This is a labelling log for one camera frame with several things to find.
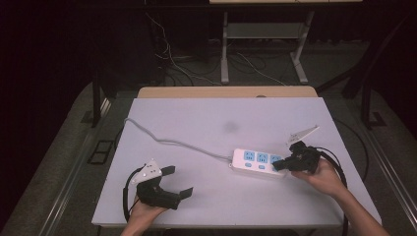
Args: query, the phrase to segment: gray cord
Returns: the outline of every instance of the gray cord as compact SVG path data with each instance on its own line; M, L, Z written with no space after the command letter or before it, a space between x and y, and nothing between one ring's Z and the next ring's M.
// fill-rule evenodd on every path
M128 117L128 118L125 119L125 124L126 124L126 121L132 122L136 127L138 127L143 132L147 133L149 136L151 136L158 143L162 143L162 144L166 144L166 145L169 145L169 144L179 145L179 146L182 146L182 147L185 147L185 148L189 148L189 149L193 149L193 150L202 152L204 154L207 154L207 155L210 155L212 157L219 158L219 159L225 159L225 160L231 160L232 159L232 156L214 154L212 152L206 151L206 150L201 149L199 147L195 147L195 146L192 146L192 145L188 145L188 144L183 143L183 142L180 142L180 141L168 140L168 139L159 139L150 130L148 130L147 128L141 126L135 120L133 120L133 119L131 119L131 118Z

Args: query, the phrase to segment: floor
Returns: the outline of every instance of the floor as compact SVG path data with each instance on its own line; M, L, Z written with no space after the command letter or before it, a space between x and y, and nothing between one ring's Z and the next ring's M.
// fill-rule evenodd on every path
M212 56L207 61L190 57L187 52L173 50L175 65L167 70L168 76L160 86L218 86L219 44L215 40L210 43ZM229 85L281 86L284 83L299 86L289 58L289 52L295 46L293 41L231 41L228 46ZM366 42L341 42L337 45L317 42L306 45L301 62L309 86L320 86L352 67L367 47ZM187 72L189 77L179 70ZM344 99L340 94L343 86L344 83L339 83L320 96L325 99L361 175L366 172L365 151L369 154L369 170L364 183L383 219L383 225L391 235L416 235L415 222L413 224L410 221L406 206L414 207L412 210L415 212L417 142L376 92L372 96L372 111L378 112L387 125L372 131L364 128L359 121L360 95L355 99ZM116 98L104 99L102 119L92 129L91 85L80 93L1 235L120 234L120 228L100 228L90 221L111 164L114 143L118 141L123 119L136 95L136 91L120 91ZM103 165L87 164L99 141L112 142L107 143L107 147L99 147L110 148L107 161ZM384 159L396 171L405 192L398 192L395 188L396 182L392 182L395 176L387 176L384 169L387 162ZM404 195L408 195L409 198L405 199L411 202L405 204ZM340 228L296 231L299 235L316 236L341 233ZM149 235L159 233L153 230Z

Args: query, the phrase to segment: dark background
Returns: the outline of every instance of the dark background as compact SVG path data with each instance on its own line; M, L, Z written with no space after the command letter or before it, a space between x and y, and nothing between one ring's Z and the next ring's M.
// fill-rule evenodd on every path
M410 7L412 1L386 3L393 5L388 9L320 11L313 21L310 43L381 41L408 11L415 11ZM406 20L370 77L415 136L416 15ZM205 40L220 37L221 16L165 13L160 19L165 22L168 40L204 57ZM107 96L152 85L163 76L153 56L157 41L157 33L139 11L80 9L68 0L0 0L0 228L92 76L99 76Z

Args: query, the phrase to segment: power strip switch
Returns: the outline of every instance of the power strip switch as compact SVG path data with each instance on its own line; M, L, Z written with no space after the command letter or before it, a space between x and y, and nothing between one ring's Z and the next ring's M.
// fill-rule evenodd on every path
M231 167L236 171L282 178L287 170L277 171L272 165L281 159L282 156L278 154L237 148L233 152Z

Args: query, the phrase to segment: gray carpet floor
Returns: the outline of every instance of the gray carpet floor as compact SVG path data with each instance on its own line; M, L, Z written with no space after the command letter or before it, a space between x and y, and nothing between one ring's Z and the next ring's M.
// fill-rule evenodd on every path
M317 87L353 66L363 55L367 43L349 42L331 45L316 43L306 45L301 57L309 85ZM230 86L279 86L279 83L256 73L245 59L234 54L241 52L259 68L262 73L297 86L297 77L289 60L289 52L295 48L291 42L278 41L273 44L253 46L236 44L229 47ZM218 68L219 51L213 51L208 62L186 60L184 52L175 52L177 65L188 68L190 74L195 72L213 82L220 82ZM182 73L168 70L170 77L161 86L189 86L190 80ZM205 80L192 78L194 86L211 86ZM371 149L367 132L375 136L389 161L410 193L417 200L417 142L406 130L394 112L389 109L384 99L376 92L372 96L372 111L379 112L387 125L366 131L359 121L360 97L346 100L341 95L344 83L340 83L321 94L325 98L330 114L343 138L353 162L360 174L365 172L365 152L358 139L359 136L368 148L370 165L365 186L379 211L383 225L391 235L416 235L416 231L405 214L395 191L390 186L386 175L376 161L377 155ZM91 219L98 201L101 188L115 149L112 148L104 165L90 165L85 162L99 141L117 142L116 136L123 127L136 91L120 92L118 97L110 99L110 108L105 112L100 124L90 128L89 123L82 123L86 114L91 112L91 87L86 87L77 100L68 118L62 126L54 143L28 186L1 235L119 235L120 228L99 228L92 225ZM66 196L63 202L57 196ZM54 206L61 210L50 215ZM308 235L310 229L296 229L299 235ZM149 235L159 235L153 230ZM312 235L340 235L340 228L319 229Z

